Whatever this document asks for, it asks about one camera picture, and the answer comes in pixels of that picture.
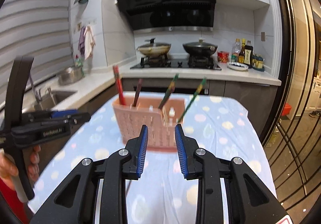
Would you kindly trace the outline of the person's left hand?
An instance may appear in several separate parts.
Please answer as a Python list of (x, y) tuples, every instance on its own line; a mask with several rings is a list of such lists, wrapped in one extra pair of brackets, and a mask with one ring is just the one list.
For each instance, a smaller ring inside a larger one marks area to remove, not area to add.
[[(40, 162), (40, 157), (39, 157), (39, 152), (41, 151), (40, 145), (37, 145), (33, 147), (32, 153), (29, 157), (30, 159), (30, 164), (28, 165), (28, 176), (29, 178), (35, 182), (39, 178), (39, 162)], [(13, 162), (11, 162), (6, 156), (1, 149), (1, 180), (11, 189), (15, 190), (15, 186), (12, 182), (12, 177), (17, 177), (18, 176), (18, 169), (15, 166)]]

